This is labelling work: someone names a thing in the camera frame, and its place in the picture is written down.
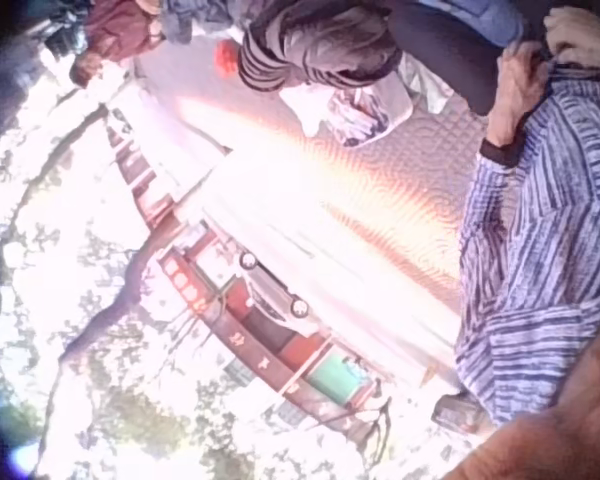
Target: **wristwatch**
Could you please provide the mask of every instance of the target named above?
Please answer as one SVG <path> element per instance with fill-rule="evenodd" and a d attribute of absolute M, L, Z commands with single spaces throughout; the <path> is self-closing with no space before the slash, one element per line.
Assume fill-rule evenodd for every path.
<path fill-rule="evenodd" d="M 485 138 L 480 145 L 480 155 L 505 168 L 515 168 L 520 161 L 524 140 L 525 135 L 522 129 L 518 130 L 512 143 L 502 147 L 496 147 Z"/>

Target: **person sitting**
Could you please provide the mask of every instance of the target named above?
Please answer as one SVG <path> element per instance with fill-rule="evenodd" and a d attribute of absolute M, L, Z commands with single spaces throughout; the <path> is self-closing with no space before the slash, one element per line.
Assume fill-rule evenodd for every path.
<path fill-rule="evenodd" d="M 600 18 L 553 9 L 499 59 L 461 231 L 463 384 L 505 425 L 447 480 L 600 479 Z M 519 200 L 507 231 L 510 180 Z"/>
<path fill-rule="evenodd" d="M 102 70 L 102 62 L 120 62 L 160 44 L 156 31 L 159 4 L 147 0 L 96 0 L 87 21 L 87 49 L 78 55 L 69 72 L 80 88 Z"/>
<path fill-rule="evenodd" d="M 514 40 L 544 40 L 544 17 L 552 6 L 563 5 L 600 13 L 600 0 L 387 0 L 388 25 L 402 50 L 444 80 L 474 113 L 486 116 L 503 47 Z"/>

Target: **white car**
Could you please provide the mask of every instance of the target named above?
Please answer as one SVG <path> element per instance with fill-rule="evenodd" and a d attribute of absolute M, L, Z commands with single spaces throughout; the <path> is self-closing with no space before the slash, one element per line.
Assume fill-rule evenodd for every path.
<path fill-rule="evenodd" d="M 320 319 L 309 304 L 290 292 L 270 270 L 258 261 L 248 250 L 243 250 L 239 264 L 244 276 L 253 306 L 261 310 L 278 325 L 309 337 L 320 329 Z"/>

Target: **striped shirt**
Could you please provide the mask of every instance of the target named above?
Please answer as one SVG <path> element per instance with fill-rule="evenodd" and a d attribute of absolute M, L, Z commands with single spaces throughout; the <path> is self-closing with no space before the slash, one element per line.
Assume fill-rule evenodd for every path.
<path fill-rule="evenodd" d="M 458 373 L 498 425 L 551 406 L 600 330 L 600 80 L 551 89 L 516 169 L 478 155 L 461 231 Z"/>

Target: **paved ground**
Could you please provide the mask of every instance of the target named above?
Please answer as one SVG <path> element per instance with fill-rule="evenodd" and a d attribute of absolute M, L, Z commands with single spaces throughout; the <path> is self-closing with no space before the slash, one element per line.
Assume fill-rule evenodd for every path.
<path fill-rule="evenodd" d="M 417 110 L 388 137 L 345 150 L 324 131 L 305 138 L 277 95 L 220 78 L 212 58 L 213 41 L 197 39 L 186 47 L 163 45 L 141 65 L 161 103 L 180 119 L 235 150 L 286 162 L 294 172 L 285 179 L 289 185 L 305 182 L 330 215 L 389 260 L 399 272 L 393 278 L 401 278 L 393 287 L 404 287 L 404 298 L 390 318 L 361 329 L 406 352 L 427 345 L 413 338 L 415 322 L 437 339 L 438 351 L 446 349 L 439 356 L 450 367 L 459 326 L 456 232 L 481 124 L 453 98 L 440 116 Z M 298 164 L 301 179 L 294 177 Z"/>

